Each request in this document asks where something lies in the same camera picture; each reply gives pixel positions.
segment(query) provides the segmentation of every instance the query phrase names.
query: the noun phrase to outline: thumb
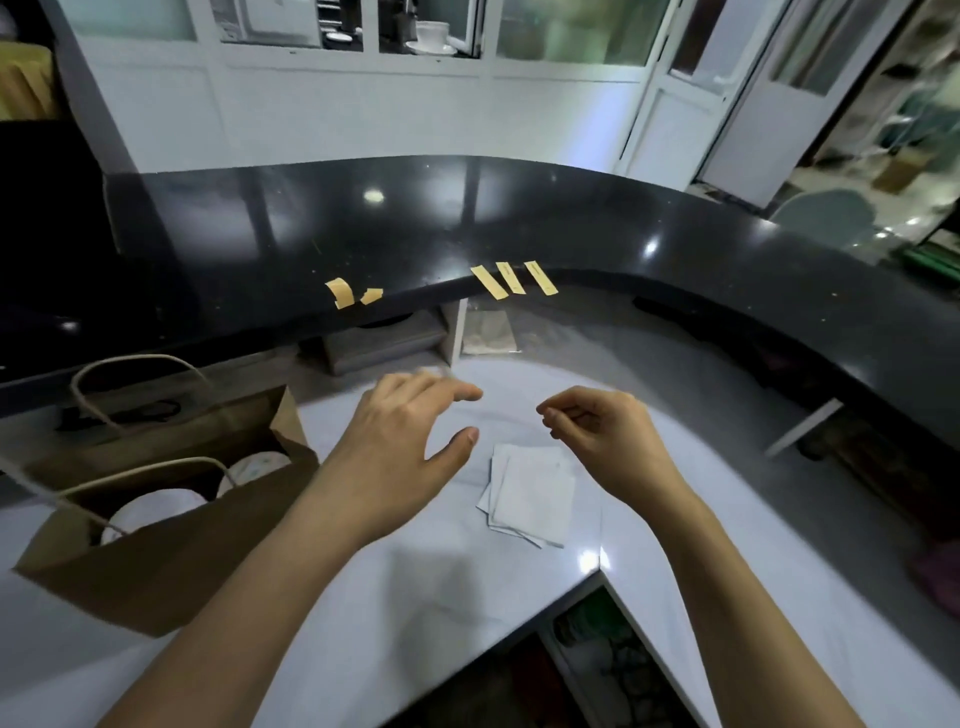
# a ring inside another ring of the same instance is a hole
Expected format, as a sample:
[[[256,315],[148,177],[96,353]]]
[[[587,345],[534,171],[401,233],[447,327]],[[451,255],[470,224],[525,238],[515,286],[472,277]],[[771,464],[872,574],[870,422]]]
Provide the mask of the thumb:
[[[426,461],[431,479],[440,488],[467,464],[479,437],[480,430],[476,427],[465,427],[450,438],[444,449]]]
[[[547,407],[543,412],[543,422],[553,430],[554,437],[573,450],[573,454],[579,455],[586,449],[589,435],[567,417],[566,413]]]

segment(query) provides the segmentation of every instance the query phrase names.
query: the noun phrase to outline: masking tape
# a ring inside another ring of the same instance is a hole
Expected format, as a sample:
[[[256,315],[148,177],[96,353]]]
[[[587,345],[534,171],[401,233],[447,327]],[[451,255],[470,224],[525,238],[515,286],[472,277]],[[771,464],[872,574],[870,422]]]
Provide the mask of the masking tape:
[[[475,268],[470,268],[470,271],[480,279],[480,282],[483,283],[484,288],[490,291],[490,295],[498,301],[505,299],[510,295],[503,290],[503,286],[497,283],[496,278],[491,276],[487,269],[482,265],[478,265]]]
[[[557,286],[546,276],[539,263],[535,260],[528,260],[524,265],[527,267],[527,270],[530,271],[530,275],[534,277],[534,280],[540,284],[543,293],[547,296],[553,296],[557,293]]]
[[[367,292],[360,298],[360,303],[363,305],[370,305],[374,301],[379,301],[383,298],[383,289],[382,288],[368,288]]]
[[[328,280],[324,284],[333,293],[337,299],[337,308],[346,308],[354,304],[353,291],[350,290],[349,283],[343,279]]]
[[[500,271],[500,275],[503,276],[503,279],[507,281],[507,286],[514,293],[526,293],[523,290],[523,286],[520,285],[520,281],[516,279],[516,273],[514,269],[510,267],[510,263],[497,263],[497,270]]]

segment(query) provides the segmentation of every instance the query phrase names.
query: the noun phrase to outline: white door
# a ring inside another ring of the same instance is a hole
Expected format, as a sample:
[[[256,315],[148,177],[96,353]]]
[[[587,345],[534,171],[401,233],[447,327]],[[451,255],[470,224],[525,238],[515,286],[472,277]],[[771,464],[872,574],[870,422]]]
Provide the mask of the white door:
[[[766,207],[910,0],[794,0],[699,179]]]
[[[684,190],[787,0],[690,0],[674,15],[616,172]]]

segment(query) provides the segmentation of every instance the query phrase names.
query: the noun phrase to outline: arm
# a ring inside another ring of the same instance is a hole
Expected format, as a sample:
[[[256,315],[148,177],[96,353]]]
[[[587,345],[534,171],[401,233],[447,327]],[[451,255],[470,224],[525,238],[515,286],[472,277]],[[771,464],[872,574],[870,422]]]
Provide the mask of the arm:
[[[413,518],[467,462],[474,427],[424,460],[437,417],[472,384],[387,375],[283,520],[100,722],[248,726],[314,602],[361,547]]]
[[[727,728],[862,728],[844,696],[684,482],[646,407],[574,387],[538,407],[593,478],[649,524],[677,578]]]

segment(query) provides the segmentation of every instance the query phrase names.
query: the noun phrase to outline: yellow cloth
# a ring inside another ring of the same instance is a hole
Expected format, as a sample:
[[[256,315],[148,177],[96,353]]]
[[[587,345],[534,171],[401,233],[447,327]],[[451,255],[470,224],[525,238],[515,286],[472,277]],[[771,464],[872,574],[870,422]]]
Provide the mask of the yellow cloth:
[[[50,49],[0,41],[0,121],[57,116]]]

